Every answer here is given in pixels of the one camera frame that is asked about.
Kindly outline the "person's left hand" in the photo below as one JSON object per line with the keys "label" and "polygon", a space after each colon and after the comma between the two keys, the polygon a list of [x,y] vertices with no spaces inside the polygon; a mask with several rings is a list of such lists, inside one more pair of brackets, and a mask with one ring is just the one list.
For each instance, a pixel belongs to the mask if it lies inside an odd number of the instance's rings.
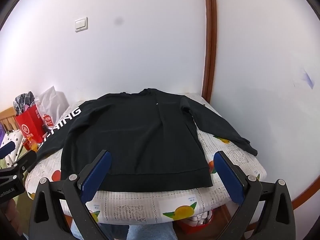
{"label": "person's left hand", "polygon": [[11,226],[15,229],[15,231],[21,235],[22,234],[22,228],[20,224],[19,219],[19,213],[16,208],[16,203],[13,199],[8,201],[7,208],[5,210],[5,215],[10,222]]}

